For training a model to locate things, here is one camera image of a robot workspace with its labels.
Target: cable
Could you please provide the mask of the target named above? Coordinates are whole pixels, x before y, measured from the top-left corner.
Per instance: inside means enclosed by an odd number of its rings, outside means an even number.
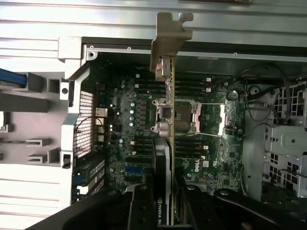
[[[260,92],[258,92],[256,94],[248,95],[248,101],[256,100],[256,99],[262,97],[263,95],[265,95],[265,94],[267,94],[269,92],[272,92],[272,91],[274,91],[276,89],[279,89],[279,88],[280,88],[280,86],[271,86],[271,87],[269,87],[269,88],[267,88],[265,90],[262,90],[262,91],[260,91]]]
[[[88,117],[86,117],[85,119],[83,119],[83,120],[76,126],[75,131],[78,130],[79,126],[80,126],[84,121],[86,121],[86,120],[89,119],[89,118],[94,118],[94,117],[88,116]],[[97,120],[100,122],[100,124],[102,125],[102,127],[105,129],[105,126],[102,124],[101,120],[100,120],[100,119],[97,119]]]
[[[247,93],[246,93],[246,94],[245,94],[245,102],[246,102],[246,107],[247,107],[247,110],[248,110],[248,114],[249,114],[249,116],[250,116],[250,119],[252,119],[252,120],[255,121],[255,122],[262,122],[262,121],[265,121],[265,120],[269,117],[269,115],[271,114],[271,112],[274,110],[274,105],[276,104],[277,99],[278,99],[278,95],[276,95],[273,104],[270,105],[270,106],[268,106],[268,110],[269,110],[269,111],[268,111],[268,114],[267,114],[263,119],[256,120],[255,118],[253,118],[253,115],[251,114],[251,110],[250,110],[249,103],[248,103],[248,96],[247,96]]]
[[[268,123],[265,123],[265,122],[259,123],[259,124],[255,125],[248,133],[244,134],[244,135],[243,135],[243,138],[246,138],[249,134],[251,134],[252,132],[254,132],[254,130],[255,130],[256,128],[258,128],[259,126],[264,126],[264,125],[270,127],[270,124],[268,124]]]
[[[242,193],[245,196],[248,196],[247,193],[244,190],[244,186],[243,186],[243,169],[244,169],[244,165],[242,165],[241,169],[240,169],[240,183],[241,183],[241,189],[242,189]]]
[[[289,169],[279,169],[279,170],[277,170],[277,171],[272,175],[271,180],[270,180],[270,183],[272,183],[272,184],[274,183],[275,176],[276,176],[278,173],[280,173],[280,172],[287,172],[287,173],[293,174],[294,176],[300,176],[300,177],[303,177],[303,178],[307,178],[306,175],[302,175],[302,174],[300,174],[300,173],[293,172],[292,170],[289,170]]]
[[[284,72],[284,70],[282,68],[280,68],[278,65],[274,64],[274,63],[270,63],[271,67],[277,69],[282,78],[283,78],[283,83],[284,83],[284,87],[285,87],[285,92],[286,92],[286,101],[287,101],[287,110],[286,110],[286,117],[283,120],[284,124],[287,124],[288,120],[291,117],[291,96],[290,96],[290,84],[287,78],[286,73]]]
[[[283,84],[284,84],[284,87],[285,87],[285,91],[286,91],[286,101],[287,101],[287,110],[286,110],[286,116],[283,120],[283,123],[286,124],[288,122],[288,120],[290,119],[291,117],[291,97],[290,97],[290,84],[289,84],[289,81],[288,81],[288,78],[287,78],[287,75],[286,73],[284,72],[284,70],[282,68],[280,68],[278,65],[274,64],[274,63],[260,63],[260,64],[257,64],[255,66],[252,66],[250,68],[247,68],[247,69],[244,69],[243,71],[235,74],[234,76],[228,78],[228,79],[225,79],[223,81],[220,81],[219,84],[224,84],[225,82],[227,81],[230,81],[230,80],[233,80],[235,78],[240,78],[241,75],[243,75],[244,73],[247,73],[248,71],[252,70],[252,69],[255,69],[255,68],[259,68],[259,67],[271,67],[271,68],[274,68],[276,70],[279,71],[282,79],[283,79]]]

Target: metal bracket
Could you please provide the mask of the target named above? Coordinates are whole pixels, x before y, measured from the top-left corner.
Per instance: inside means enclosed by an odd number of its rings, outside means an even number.
[[[193,31],[182,27],[188,21],[193,21],[192,13],[181,13],[178,21],[173,21],[172,13],[157,14],[157,37],[152,41],[150,58],[150,70],[155,71],[157,81],[167,79],[171,72],[169,57],[175,57],[183,43],[192,39]]]
[[[300,126],[271,126],[266,151],[285,156],[301,157],[307,149],[307,132]]]
[[[242,3],[242,4],[252,4],[253,0],[192,0],[198,2],[218,2],[218,3]]]

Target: metal frame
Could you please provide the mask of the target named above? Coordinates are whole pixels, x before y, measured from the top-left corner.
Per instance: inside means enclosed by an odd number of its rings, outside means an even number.
[[[181,12],[194,14],[194,21],[185,26],[193,28],[193,42],[306,46],[305,0],[254,0],[249,6],[176,0],[1,0],[0,6],[0,68],[10,71],[64,72],[67,64],[57,60],[59,37],[107,36],[151,43],[161,9],[172,12],[174,19]]]

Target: white label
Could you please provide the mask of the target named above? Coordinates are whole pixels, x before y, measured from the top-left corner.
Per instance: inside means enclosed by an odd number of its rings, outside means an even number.
[[[202,166],[203,166],[203,168],[208,168],[209,167],[209,161],[203,161]]]

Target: aluminum panel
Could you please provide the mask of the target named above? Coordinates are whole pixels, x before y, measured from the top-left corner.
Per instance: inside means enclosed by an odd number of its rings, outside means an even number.
[[[60,167],[1,164],[0,175],[0,229],[28,228],[70,205],[71,172]]]
[[[56,67],[53,71],[64,71],[64,65],[54,61],[58,37],[154,39],[161,11],[172,12],[174,19],[181,12],[194,13],[194,21],[185,24],[194,30],[192,41],[306,46],[306,8],[304,0],[254,0],[250,6],[177,0],[0,0],[0,56],[5,60],[0,68],[40,71],[35,60],[22,67],[15,61],[36,57],[48,58],[44,66]]]

